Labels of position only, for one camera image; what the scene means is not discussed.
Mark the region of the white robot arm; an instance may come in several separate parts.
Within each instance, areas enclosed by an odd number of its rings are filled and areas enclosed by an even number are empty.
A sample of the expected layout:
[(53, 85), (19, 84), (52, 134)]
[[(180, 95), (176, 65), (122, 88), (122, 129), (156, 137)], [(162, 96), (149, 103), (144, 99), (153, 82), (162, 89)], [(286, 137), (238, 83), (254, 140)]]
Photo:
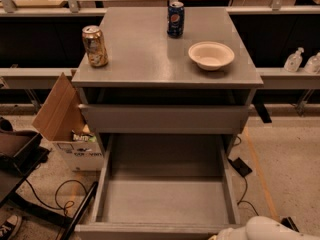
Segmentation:
[(243, 227), (223, 229), (208, 240), (320, 240), (320, 237), (294, 231), (265, 216), (254, 216)]

